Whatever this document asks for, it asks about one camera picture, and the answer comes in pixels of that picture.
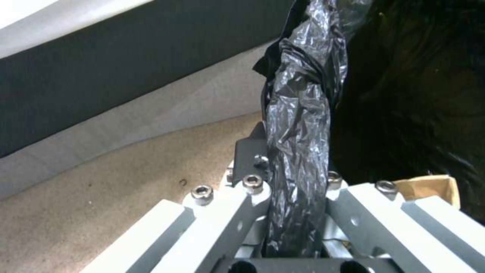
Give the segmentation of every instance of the hex socket bolt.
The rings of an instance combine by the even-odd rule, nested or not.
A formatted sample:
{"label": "hex socket bolt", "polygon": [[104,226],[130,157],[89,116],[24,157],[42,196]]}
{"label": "hex socket bolt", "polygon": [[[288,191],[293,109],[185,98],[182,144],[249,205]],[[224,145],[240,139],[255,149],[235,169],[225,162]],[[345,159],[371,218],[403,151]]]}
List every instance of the hex socket bolt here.
{"label": "hex socket bolt", "polygon": [[258,194],[263,191],[263,179],[257,174],[249,174],[243,177],[242,185],[249,194]]}
{"label": "hex socket bolt", "polygon": [[208,185],[198,185],[190,192],[196,205],[208,205],[214,199],[214,190]]}
{"label": "hex socket bolt", "polygon": [[329,171],[327,182],[327,190],[339,189],[342,185],[342,176],[336,171]]}
{"label": "hex socket bolt", "polygon": [[389,200],[394,201],[397,196],[397,187],[394,182],[387,180],[380,180],[375,182],[375,188],[384,194]]}

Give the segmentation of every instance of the beige carpet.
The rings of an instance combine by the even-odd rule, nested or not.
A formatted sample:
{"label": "beige carpet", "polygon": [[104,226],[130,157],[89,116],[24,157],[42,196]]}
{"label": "beige carpet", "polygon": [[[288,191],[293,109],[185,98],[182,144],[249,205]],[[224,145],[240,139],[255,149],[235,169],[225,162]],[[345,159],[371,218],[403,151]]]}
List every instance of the beige carpet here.
{"label": "beige carpet", "polygon": [[[161,199],[217,185],[259,114],[111,152],[0,202],[0,273],[77,272]],[[187,180],[182,186],[180,180]]]}

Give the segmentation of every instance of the garbage bag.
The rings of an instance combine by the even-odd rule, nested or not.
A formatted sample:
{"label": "garbage bag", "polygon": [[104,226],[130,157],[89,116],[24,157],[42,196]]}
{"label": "garbage bag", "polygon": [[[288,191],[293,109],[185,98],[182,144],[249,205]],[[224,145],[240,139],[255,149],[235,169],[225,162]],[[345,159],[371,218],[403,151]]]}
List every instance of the garbage bag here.
{"label": "garbage bag", "polygon": [[350,184],[449,174],[485,221],[483,1],[375,0],[347,45],[331,158]]}
{"label": "garbage bag", "polygon": [[313,257],[322,248],[330,113],[347,57],[335,0],[297,0],[281,38],[255,70],[262,93],[269,183],[266,256]]}

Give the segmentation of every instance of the metal bolt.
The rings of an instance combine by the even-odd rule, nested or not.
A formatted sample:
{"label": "metal bolt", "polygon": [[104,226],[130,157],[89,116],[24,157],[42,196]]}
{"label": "metal bolt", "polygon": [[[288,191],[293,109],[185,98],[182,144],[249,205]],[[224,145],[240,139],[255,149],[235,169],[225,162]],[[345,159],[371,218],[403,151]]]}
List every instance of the metal bolt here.
{"label": "metal bolt", "polygon": [[375,183],[375,188],[384,194],[389,200],[394,201],[397,195],[397,187],[391,181],[380,180]]}
{"label": "metal bolt", "polygon": [[228,174],[226,175],[226,180],[232,184],[232,168],[227,169]]}
{"label": "metal bolt", "polygon": [[214,190],[208,185],[199,185],[190,192],[197,205],[208,205],[214,199]]}
{"label": "metal bolt", "polygon": [[339,189],[342,185],[342,176],[336,171],[329,171],[327,182],[327,190]]}
{"label": "metal bolt", "polygon": [[257,174],[250,174],[242,179],[242,185],[249,194],[258,194],[263,191],[263,179]]}
{"label": "metal bolt", "polygon": [[268,168],[269,159],[263,155],[257,154],[254,156],[254,166],[257,168]]}

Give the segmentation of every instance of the white wall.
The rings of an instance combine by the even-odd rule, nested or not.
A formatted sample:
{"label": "white wall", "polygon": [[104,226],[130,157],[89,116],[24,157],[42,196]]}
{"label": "white wall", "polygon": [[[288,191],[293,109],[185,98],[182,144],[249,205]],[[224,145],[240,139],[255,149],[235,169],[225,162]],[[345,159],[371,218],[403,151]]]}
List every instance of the white wall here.
{"label": "white wall", "polygon": [[0,159],[0,199],[109,151],[260,111],[267,45],[243,52]]}

